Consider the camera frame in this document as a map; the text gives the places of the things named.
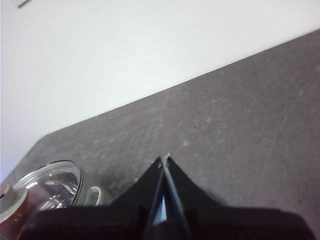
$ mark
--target black plastic object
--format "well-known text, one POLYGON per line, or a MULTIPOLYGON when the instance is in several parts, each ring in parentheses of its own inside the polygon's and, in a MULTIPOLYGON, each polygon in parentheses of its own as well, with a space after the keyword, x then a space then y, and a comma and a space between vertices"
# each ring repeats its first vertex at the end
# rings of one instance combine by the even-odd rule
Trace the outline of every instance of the black plastic object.
POLYGON ((22 240, 314 240, 298 215, 275 209, 222 206, 168 156, 104 207, 41 211, 22 240))

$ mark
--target gray table surface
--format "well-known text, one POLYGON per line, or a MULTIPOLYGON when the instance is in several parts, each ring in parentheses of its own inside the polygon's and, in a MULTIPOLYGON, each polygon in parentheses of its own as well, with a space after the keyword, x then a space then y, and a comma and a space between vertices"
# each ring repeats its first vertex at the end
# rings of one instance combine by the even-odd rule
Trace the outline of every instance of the gray table surface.
POLYGON ((172 152, 228 205, 298 213, 320 239, 319 104, 320 30, 48 134, 5 182, 72 160, 117 197, 172 152))

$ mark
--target white wall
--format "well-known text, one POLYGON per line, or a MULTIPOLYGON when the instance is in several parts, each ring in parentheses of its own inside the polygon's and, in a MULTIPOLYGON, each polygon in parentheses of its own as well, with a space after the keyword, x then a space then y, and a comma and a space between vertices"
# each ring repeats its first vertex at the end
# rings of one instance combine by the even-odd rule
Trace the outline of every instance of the white wall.
POLYGON ((319 0, 2 0, 1 180, 45 134, 318 28, 319 0))

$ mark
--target scratch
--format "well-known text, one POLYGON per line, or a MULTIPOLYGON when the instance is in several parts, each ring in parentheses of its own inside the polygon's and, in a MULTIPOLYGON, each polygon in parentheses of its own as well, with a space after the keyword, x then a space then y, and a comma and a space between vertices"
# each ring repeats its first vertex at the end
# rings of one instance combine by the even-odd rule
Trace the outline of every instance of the scratch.
POLYGON ((270 148, 270 150, 269 150, 268 156, 267 156, 266 160, 264 161, 264 166, 263 166, 262 174, 261 174, 261 177, 260 177, 260 180, 259 180, 259 185, 258 185, 258 191, 257 191, 258 193, 260 192, 262 180, 264 179, 265 172, 266 172, 266 168, 267 168, 267 165, 268 165, 268 162, 269 162, 269 159, 270 159, 272 150, 273 150, 274 147, 275 147, 275 144, 276 144, 278 135, 279 135, 279 132, 278 132, 277 135, 275 136, 275 138, 274 138, 274 140, 273 140, 273 143, 272 143, 272 146, 271 146, 271 148, 270 148))
POLYGON ((299 90, 299 92, 302 91, 301 94, 299 94, 299 96, 298 96, 298 98, 296 99, 295 103, 292 104, 292 106, 290 107, 290 109, 289 109, 288 112, 286 113, 286 115, 285 115, 285 117, 284 117, 284 120, 283 120, 281 126, 279 127, 279 129, 278 129, 278 131, 277 131, 277 133, 276 133, 276 135, 275 135, 275 138, 274 138, 274 140, 273 140, 273 142, 272 142, 272 145, 271 145, 271 148, 270 148, 269 153, 268 153, 268 155, 267 155, 267 158, 266 158, 266 160, 264 161, 264 165, 263 165, 263 169, 262 169, 262 174, 261 174, 261 177, 260 177, 260 180, 259 180, 258 189, 257 189, 257 195, 259 195, 259 193, 260 193, 260 189, 261 189, 262 181, 263 181, 264 176, 265 176, 266 168, 267 168, 267 165, 268 165, 268 162, 269 162, 271 153, 272 153, 272 151, 273 151, 273 149, 274 149, 274 147, 275 147, 275 144, 276 144, 276 141, 277 141, 277 139, 278 139, 278 136, 279 136, 280 132, 282 131, 285 123, 287 122, 287 119, 288 119, 289 114, 290 114, 291 111, 294 109, 295 104, 299 101, 300 97, 301 97, 301 96, 303 95, 303 93, 305 92, 305 89, 306 89, 306 88, 309 86, 309 84, 313 81, 313 79, 315 78, 317 72, 318 72, 318 69, 317 69, 317 70, 315 71, 315 73, 311 76, 310 80, 306 83, 306 85, 304 85, 304 86, 299 90))

